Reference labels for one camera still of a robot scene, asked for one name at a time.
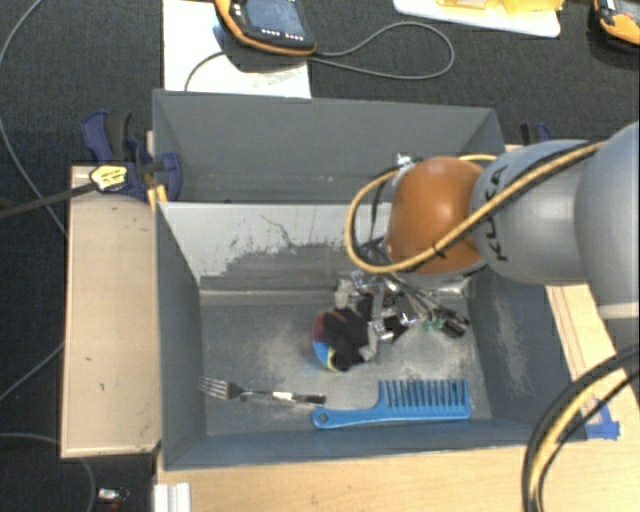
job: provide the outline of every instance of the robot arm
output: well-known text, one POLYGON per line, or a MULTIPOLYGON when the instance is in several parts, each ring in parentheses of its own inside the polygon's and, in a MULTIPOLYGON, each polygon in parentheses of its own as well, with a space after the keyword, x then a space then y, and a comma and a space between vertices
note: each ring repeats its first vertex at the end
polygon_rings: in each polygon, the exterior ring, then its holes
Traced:
POLYGON ((385 239, 391 264, 363 259, 354 247, 353 217, 368 191, 398 171, 354 198, 345 227, 354 263, 371 273, 410 270, 430 278, 464 275, 480 263, 532 284, 586 282, 612 337, 637 342, 638 123, 603 144, 526 146, 499 156, 481 173, 433 160, 400 179, 385 239), (451 253, 456 264, 429 265, 456 244, 465 246, 462 257, 451 253))

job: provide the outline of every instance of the black carpet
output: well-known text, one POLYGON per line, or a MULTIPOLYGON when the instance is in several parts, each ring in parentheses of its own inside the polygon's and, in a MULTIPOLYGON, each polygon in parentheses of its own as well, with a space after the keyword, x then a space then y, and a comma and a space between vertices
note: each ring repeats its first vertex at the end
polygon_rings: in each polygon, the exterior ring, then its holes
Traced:
MULTIPOLYGON (((32 4, 2 1, 0 44, 32 4)), ((396 13, 391 0, 310 0, 305 6, 322 51, 412 19, 396 13)), ((556 138, 608 137, 638 119, 638 55, 588 33, 587 11, 588 0, 570 1, 556 40, 437 23, 456 50, 445 76, 396 82, 314 63, 312 94, 492 107, 508 143, 521 142, 524 121, 543 122, 556 138)), ((88 113, 127 110, 137 136, 151 128, 151 90, 162 85, 161 26, 160 0, 45 0, 17 35, 0 71, 0 116, 43 194, 67 187, 71 163, 87 159, 79 124, 88 113)), ((406 28, 342 62, 412 74, 439 69, 446 59, 435 36, 406 28)), ((0 198, 33 199, 1 144, 0 198)), ((64 205, 56 212, 64 218, 64 205)), ((65 243, 48 216, 0 221, 0 394, 60 344, 64 288, 65 243)), ((56 358, 0 403, 0 433, 58 436, 61 364, 56 358)), ((0 438, 0 510, 84 510, 82 466, 60 463, 55 454, 43 443, 0 438)), ((98 487, 131 490, 123 510, 146 509, 151 457, 90 462, 98 487)))

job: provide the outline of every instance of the fork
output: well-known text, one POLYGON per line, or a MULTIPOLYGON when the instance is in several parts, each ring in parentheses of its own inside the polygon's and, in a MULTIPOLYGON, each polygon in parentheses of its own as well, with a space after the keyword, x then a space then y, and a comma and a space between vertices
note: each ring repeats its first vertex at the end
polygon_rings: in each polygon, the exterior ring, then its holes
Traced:
POLYGON ((281 400, 283 402, 304 403, 311 405, 324 404, 326 397, 324 395, 299 395, 297 393, 288 393, 285 391, 256 391, 253 389, 244 389, 226 380, 211 379, 209 377, 200 377, 198 379, 198 389, 213 398, 220 400, 233 400, 240 398, 245 400, 250 396, 268 397, 272 400, 281 400))

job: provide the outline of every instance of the white paper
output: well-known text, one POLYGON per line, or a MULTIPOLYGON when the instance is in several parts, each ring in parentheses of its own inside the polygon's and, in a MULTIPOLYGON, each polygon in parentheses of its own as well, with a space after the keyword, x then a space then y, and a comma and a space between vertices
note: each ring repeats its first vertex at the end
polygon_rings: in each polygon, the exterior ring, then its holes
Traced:
POLYGON ((518 32, 540 37, 558 37, 560 23, 553 10, 509 14, 500 4, 494 9, 465 9, 444 7, 436 0, 393 0, 398 12, 438 21, 518 32))
MULTIPOLYGON (((220 51, 213 34, 213 4, 164 0, 164 88, 184 90, 191 70, 220 51)), ((307 65, 276 73, 243 73, 226 57, 214 59, 193 76, 189 91, 310 98, 307 65)))

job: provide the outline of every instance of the yellow cable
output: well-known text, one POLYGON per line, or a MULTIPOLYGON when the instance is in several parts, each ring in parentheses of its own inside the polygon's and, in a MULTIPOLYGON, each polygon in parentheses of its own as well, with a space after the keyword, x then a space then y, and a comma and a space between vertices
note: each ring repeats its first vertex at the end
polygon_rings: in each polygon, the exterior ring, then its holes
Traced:
POLYGON ((463 155, 459 156, 458 160, 464 160, 465 162, 474 161, 474 160, 483 160, 487 162, 493 162, 496 158, 495 155, 488 155, 486 153, 476 153, 473 155, 463 155))
POLYGON ((531 471, 529 473, 529 487, 528 487, 529 500, 533 500, 536 497, 536 494, 537 494, 536 491, 538 487, 538 482, 540 481, 540 476, 542 475, 542 471, 544 470, 546 462, 549 460, 549 457, 551 456, 551 453, 555 448, 558 438, 560 437, 562 432, 564 432, 564 430, 567 428, 569 423, 571 423, 571 420, 573 419, 573 417, 576 414, 578 414, 578 412, 580 411, 580 408, 584 405, 584 403, 587 400, 589 400, 589 398, 591 397, 591 393, 593 392, 593 389, 597 387, 598 384, 601 384, 605 377, 599 378, 598 380, 596 380, 595 382, 587 386, 584 390, 582 390, 582 392, 580 392, 580 394, 577 395, 569 403, 569 405, 564 409, 564 411, 562 411, 562 413, 558 416, 556 421, 549 428, 547 434, 545 435, 542 442, 540 443, 540 448, 538 449, 538 452, 536 453, 536 456, 534 457, 533 462, 531 463, 531 471))
POLYGON ((501 203, 509 199, 515 193, 517 193, 523 187, 526 187, 531 182, 539 179, 540 177, 548 174, 558 167, 562 167, 565 164, 571 163, 573 160, 579 159, 583 156, 589 155, 597 151, 601 146, 602 142, 591 144, 589 146, 584 146, 582 148, 576 149, 567 153, 561 157, 556 158, 552 162, 541 165, 537 169, 527 173, 525 176, 517 179, 513 183, 509 184, 504 190, 500 193, 496 194, 493 199, 482 205, 478 210, 476 210, 472 215, 467 217, 460 224, 455 226, 451 231, 449 231, 446 235, 444 235, 440 240, 438 240, 433 247, 416 254, 415 256, 408 258, 404 261, 399 261, 397 263, 393 263, 390 265, 372 265, 362 258, 360 258, 353 247, 353 237, 351 236, 353 223, 355 221, 356 211, 362 199, 375 187, 378 185, 392 179, 394 176, 398 174, 398 171, 391 171, 387 174, 383 174, 382 176, 374 179, 365 185, 353 198, 351 204, 349 205, 349 210, 347 211, 347 219, 345 222, 344 229, 344 246, 347 251, 347 255, 349 259, 355 263, 358 267, 366 272, 370 272, 372 274, 389 274, 392 272, 403 272, 406 271, 416 265, 420 265, 430 258, 436 256, 439 252, 444 250, 451 242, 453 242, 456 238, 458 238, 461 234, 467 231, 471 226, 473 226, 476 222, 481 220, 485 215, 487 215, 491 210, 501 203))

